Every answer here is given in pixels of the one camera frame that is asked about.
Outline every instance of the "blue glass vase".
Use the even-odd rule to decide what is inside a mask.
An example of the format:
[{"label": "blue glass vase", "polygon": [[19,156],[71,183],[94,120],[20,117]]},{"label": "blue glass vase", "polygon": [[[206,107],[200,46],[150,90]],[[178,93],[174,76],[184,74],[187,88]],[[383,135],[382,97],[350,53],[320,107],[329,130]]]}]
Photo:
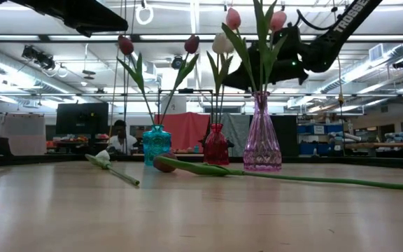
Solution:
[{"label": "blue glass vase", "polygon": [[171,134],[162,130],[163,125],[152,125],[152,130],[143,133],[144,164],[153,166],[153,158],[171,151]]}]

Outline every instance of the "man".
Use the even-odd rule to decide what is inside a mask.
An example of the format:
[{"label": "man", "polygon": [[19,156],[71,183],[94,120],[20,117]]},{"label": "man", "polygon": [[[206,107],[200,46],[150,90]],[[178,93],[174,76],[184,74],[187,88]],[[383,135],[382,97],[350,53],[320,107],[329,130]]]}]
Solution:
[{"label": "man", "polygon": [[117,120],[113,126],[113,132],[115,136],[110,138],[110,144],[107,149],[115,148],[117,152],[130,155],[130,150],[133,149],[133,145],[137,142],[136,138],[127,135],[125,131],[126,124],[123,120]]}]

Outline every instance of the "glass vase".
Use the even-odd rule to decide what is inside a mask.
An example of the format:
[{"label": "glass vase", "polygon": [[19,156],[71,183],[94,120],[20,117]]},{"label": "glass vase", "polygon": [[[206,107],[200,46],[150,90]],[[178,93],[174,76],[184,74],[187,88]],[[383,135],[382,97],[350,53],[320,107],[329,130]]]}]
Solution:
[{"label": "glass vase", "polygon": [[223,124],[211,124],[211,132],[204,143],[204,162],[210,165],[229,165],[228,142],[222,133]]},{"label": "glass vase", "polygon": [[243,152],[243,169],[277,172],[282,168],[281,150],[267,107],[269,93],[255,92],[255,112]]},{"label": "glass vase", "polygon": [[171,134],[163,125],[152,125],[152,130],[143,133],[144,164],[153,166],[153,158],[171,151]]}]

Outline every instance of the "pink tulip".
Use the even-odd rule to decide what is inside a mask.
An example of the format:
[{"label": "pink tulip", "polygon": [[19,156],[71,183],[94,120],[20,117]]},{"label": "pink tulip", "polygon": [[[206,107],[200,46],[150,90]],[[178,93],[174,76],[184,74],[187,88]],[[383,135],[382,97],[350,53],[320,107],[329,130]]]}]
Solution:
[{"label": "pink tulip", "polygon": [[134,51],[134,46],[131,40],[128,38],[124,37],[123,35],[119,35],[118,37],[118,45],[120,51],[125,55],[131,55],[131,53]]},{"label": "pink tulip", "polygon": [[228,9],[228,14],[227,14],[227,26],[231,30],[235,30],[241,26],[241,16],[237,12],[237,10],[234,10],[233,8]]},{"label": "pink tulip", "polygon": [[200,37],[195,36],[194,34],[190,36],[185,42],[185,50],[188,53],[196,53],[199,49]]},{"label": "pink tulip", "polygon": [[277,32],[283,28],[285,21],[287,20],[287,15],[283,11],[277,11],[273,13],[270,20],[270,30]]}]

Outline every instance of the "pink glass vase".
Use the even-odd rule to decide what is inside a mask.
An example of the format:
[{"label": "pink glass vase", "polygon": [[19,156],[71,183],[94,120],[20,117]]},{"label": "pink glass vase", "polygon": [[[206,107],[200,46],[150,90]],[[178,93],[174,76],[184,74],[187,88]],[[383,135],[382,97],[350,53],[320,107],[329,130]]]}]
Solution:
[{"label": "pink glass vase", "polygon": [[282,168],[281,150],[267,108],[269,93],[255,92],[255,113],[243,152],[243,169],[277,172]]},{"label": "pink glass vase", "polygon": [[222,134],[223,124],[211,124],[211,132],[204,143],[204,162],[210,165],[229,165],[228,142]]}]

